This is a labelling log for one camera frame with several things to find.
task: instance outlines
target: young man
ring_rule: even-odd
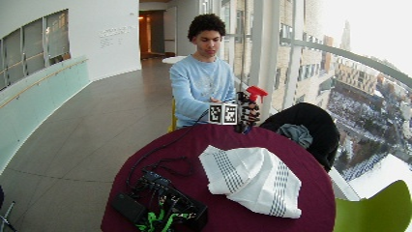
[[[210,102],[236,100],[232,69],[216,56],[225,34],[224,22],[214,14],[194,17],[188,39],[197,50],[169,69],[178,128],[206,123]]]

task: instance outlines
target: handrail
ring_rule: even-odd
[[[30,87],[33,87],[34,85],[37,85],[41,81],[44,81],[45,79],[50,78],[53,75],[56,75],[57,73],[60,73],[61,71],[72,68],[73,66],[78,65],[80,63],[84,63],[85,61],[88,61],[89,59],[84,59],[78,62],[76,62],[74,64],[64,67],[62,69],[57,70],[56,72],[48,74],[45,77],[42,77],[40,80],[37,80],[34,83],[32,83],[29,86],[26,86],[12,98],[9,98],[1,105],[0,108],[2,108],[13,99],[16,99]]]

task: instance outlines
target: red object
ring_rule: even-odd
[[[168,178],[173,186],[196,200],[206,204],[208,223],[202,232],[218,231],[253,231],[253,232],[322,232],[332,231],[334,225],[334,195],[329,176],[320,167],[318,162],[293,141],[261,128],[253,128],[248,134],[236,133],[232,126],[196,125],[166,133],[142,147],[126,160],[116,176],[109,192],[108,202],[100,229],[102,232],[134,232],[136,227],[110,206],[110,202],[118,192],[128,193],[125,180],[134,162],[154,148],[174,141],[166,148],[160,149],[136,167],[130,183],[141,176],[141,168],[160,159],[180,158],[185,156],[192,163],[193,174],[182,177],[169,174],[162,168],[157,173]],[[229,200],[225,195],[209,193],[206,174],[198,159],[198,155],[206,146],[229,150],[246,147],[266,148],[284,162],[301,181],[297,207],[301,217],[297,219],[273,217],[253,213],[240,203]],[[186,173],[188,162],[168,163],[172,170]],[[176,231],[190,231],[188,227],[178,225]]]
[[[249,99],[252,100],[252,101],[254,101],[256,102],[256,100],[257,100],[257,96],[260,96],[260,100],[261,100],[261,102],[262,102],[262,97],[265,97],[266,95],[268,95],[268,92],[265,91],[265,90],[262,90],[262,89],[260,89],[257,86],[254,86],[254,85],[252,85],[252,86],[249,86],[246,89],[246,92],[249,93]]]

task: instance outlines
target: yellow chair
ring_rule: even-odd
[[[170,101],[170,125],[168,126],[168,132],[172,132],[176,130],[176,116],[174,116],[174,111],[176,111],[176,103],[174,103],[174,99],[172,99]]]
[[[398,180],[370,198],[336,199],[333,232],[402,232],[412,218],[408,186]]]

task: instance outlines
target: white towel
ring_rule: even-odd
[[[200,160],[212,194],[226,194],[254,213],[300,218],[300,180],[265,148],[222,151],[208,146]]]

